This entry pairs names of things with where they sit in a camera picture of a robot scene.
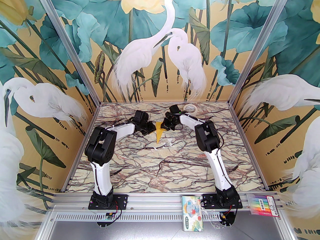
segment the white egret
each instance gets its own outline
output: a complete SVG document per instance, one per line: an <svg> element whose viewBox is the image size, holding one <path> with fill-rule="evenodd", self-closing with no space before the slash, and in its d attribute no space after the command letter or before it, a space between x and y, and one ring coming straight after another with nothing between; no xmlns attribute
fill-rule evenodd
<svg viewBox="0 0 320 240"><path fill-rule="evenodd" d="M15 77L3 85L5 117L8 118L9 103L15 98L21 109L38 118L57 118L76 126L77 122L86 127L87 114L83 106L74 98L64 94L51 83L35 86L23 77Z"/></svg>
<svg viewBox="0 0 320 240"><path fill-rule="evenodd" d="M303 151L297 158L295 166L286 170L292 178L300 180L297 184L289 186L284 195L292 199L291 209L297 216L307 214L313 217L320 213L320 190L317 187L320 180L320 116L309 125L305 134Z"/></svg>
<svg viewBox="0 0 320 240"><path fill-rule="evenodd" d="M115 60L113 65L115 72L113 86L115 88L120 87L126 90L128 87L131 89L129 83L132 81L132 73L150 65L152 56L161 45L159 40L168 33L175 21L175 7L172 0L164 0L164 6L167 11L167 19L161 30L149 38L131 41Z"/></svg>
<svg viewBox="0 0 320 240"><path fill-rule="evenodd" d="M320 88L295 74L283 74L258 83L246 99L245 108L265 102L285 111L291 107L319 105Z"/></svg>
<svg viewBox="0 0 320 240"><path fill-rule="evenodd" d="M28 222L41 221L39 214L25 209L25 204L35 205L31 196L17 190L19 162L24 154L23 145L15 137L11 114L5 113L4 97L0 98L0 228L9 238L25 235Z"/></svg>
<svg viewBox="0 0 320 240"><path fill-rule="evenodd" d="M190 98L201 96L207 85L207 77L202 67L201 53L197 47L188 43L188 36L180 28L172 28L159 43L170 39L168 55L173 64L179 69L184 87L190 80L192 95Z"/></svg>

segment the gray floor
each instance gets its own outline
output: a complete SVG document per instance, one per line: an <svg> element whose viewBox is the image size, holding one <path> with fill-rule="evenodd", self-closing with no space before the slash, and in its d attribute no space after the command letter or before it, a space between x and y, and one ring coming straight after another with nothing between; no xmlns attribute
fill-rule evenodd
<svg viewBox="0 0 320 240"><path fill-rule="evenodd" d="M238 212L232 228L214 229L204 223L204 232L183 232L180 222L117 222L99 229L95 222L55 223L50 240L281 240L273 217Z"/></svg>

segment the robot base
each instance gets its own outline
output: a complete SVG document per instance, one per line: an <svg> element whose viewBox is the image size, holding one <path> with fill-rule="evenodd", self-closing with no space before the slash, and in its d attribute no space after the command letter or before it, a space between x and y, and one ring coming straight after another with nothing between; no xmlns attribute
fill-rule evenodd
<svg viewBox="0 0 320 240"><path fill-rule="evenodd" d="M118 205L119 210L127 208L128 195L127 194L113 194L113 190L108 195L99 195L93 192L88 210L116 210Z"/></svg>
<svg viewBox="0 0 320 240"><path fill-rule="evenodd" d="M216 193L207 193L202 195L201 206L206 210L214 210L214 209L242 209L242 203L239 196L233 198L227 203L219 203L218 194Z"/></svg>

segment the perforated metal panel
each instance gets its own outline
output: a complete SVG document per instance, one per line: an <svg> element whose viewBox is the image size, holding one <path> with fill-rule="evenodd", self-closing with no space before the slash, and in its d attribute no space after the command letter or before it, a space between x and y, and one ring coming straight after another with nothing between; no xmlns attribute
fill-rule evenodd
<svg viewBox="0 0 320 240"><path fill-rule="evenodd" d="M119 222L181 222L180 212L123 212ZM203 221L220 221L219 212L202 214ZM64 222L104 222L106 212L59 212L55 221Z"/></svg>

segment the egret beak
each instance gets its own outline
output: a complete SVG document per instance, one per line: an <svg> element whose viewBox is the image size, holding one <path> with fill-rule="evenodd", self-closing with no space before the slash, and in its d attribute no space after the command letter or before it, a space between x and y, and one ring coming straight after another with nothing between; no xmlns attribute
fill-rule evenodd
<svg viewBox="0 0 320 240"><path fill-rule="evenodd" d="M8 115L9 115L9 108L10 108L10 103L9 103L9 94L11 93L10 91L7 91L5 96L4 96L4 121L5 121L5 126L8 126Z"/></svg>
<svg viewBox="0 0 320 240"><path fill-rule="evenodd" d="M161 44L163 41L165 41L167 39L168 36L171 36L171 35L172 35L172 33L166 34L159 42L157 42L157 44L153 48L155 48L156 46Z"/></svg>
<svg viewBox="0 0 320 240"><path fill-rule="evenodd" d="M314 99L314 98L305 98L305 101L309 101L309 102L319 102L320 103L320 99Z"/></svg>

